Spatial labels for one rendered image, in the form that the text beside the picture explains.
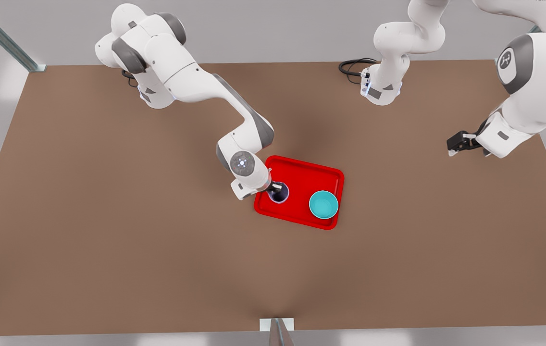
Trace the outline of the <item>purple cup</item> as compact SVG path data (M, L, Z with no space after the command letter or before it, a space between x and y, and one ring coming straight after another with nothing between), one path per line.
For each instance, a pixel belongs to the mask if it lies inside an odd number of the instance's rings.
M286 184L284 184L284 188L280 193L270 194L270 195L269 195L269 193L267 193L267 194L270 197L271 201L273 201L273 202L275 202L277 204L281 204L281 203L285 202L288 199L288 197L290 195L290 190L288 189Z

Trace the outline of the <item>teal bowl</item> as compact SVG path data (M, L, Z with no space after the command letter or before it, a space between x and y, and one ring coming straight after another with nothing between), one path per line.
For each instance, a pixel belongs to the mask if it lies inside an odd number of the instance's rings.
M330 191L316 191L310 196L309 209L315 217L326 220L337 214L339 202L337 197Z

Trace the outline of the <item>red rectangular tray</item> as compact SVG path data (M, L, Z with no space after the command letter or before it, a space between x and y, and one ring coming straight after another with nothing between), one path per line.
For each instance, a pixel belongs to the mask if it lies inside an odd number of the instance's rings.
M267 193L258 193L254 201L258 214L322 230L335 228L344 186L341 170L277 155L269 156L265 164L273 180L288 187L289 196L284 202L274 202ZM332 204L329 218L312 212L313 195L324 191L331 196L326 198Z

